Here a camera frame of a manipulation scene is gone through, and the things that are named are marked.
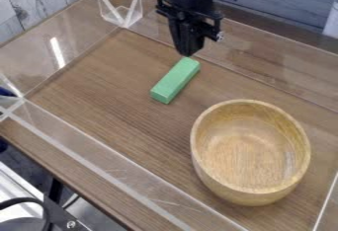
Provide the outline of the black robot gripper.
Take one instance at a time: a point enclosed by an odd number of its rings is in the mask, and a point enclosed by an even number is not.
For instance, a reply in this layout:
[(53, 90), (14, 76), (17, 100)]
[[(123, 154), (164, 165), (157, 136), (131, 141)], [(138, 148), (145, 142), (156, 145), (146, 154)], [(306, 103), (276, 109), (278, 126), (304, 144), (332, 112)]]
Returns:
[(224, 16), (216, 10), (214, 0), (158, 0), (157, 8), (169, 18), (172, 39), (181, 55), (197, 53), (204, 48), (205, 38), (221, 40)]

